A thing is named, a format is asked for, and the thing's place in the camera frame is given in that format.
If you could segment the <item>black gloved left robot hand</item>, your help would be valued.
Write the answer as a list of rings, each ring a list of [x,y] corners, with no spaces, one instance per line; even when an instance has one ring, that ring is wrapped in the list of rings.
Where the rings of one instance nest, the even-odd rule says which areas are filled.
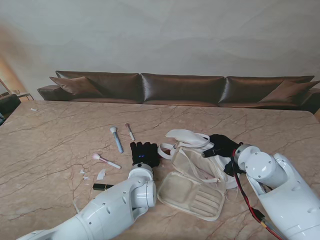
[[[136,164],[147,164],[151,168],[160,164],[161,156],[158,154],[158,145],[150,142],[131,142],[133,166]]]

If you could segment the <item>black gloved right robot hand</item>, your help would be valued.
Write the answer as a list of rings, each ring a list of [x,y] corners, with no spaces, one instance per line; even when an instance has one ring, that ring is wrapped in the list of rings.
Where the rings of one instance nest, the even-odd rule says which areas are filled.
[[[230,138],[222,134],[213,134],[209,136],[213,147],[205,150],[201,155],[204,158],[213,156],[221,156],[224,158],[231,158],[235,155],[235,151],[243,145],[243,142],[236,143]]]

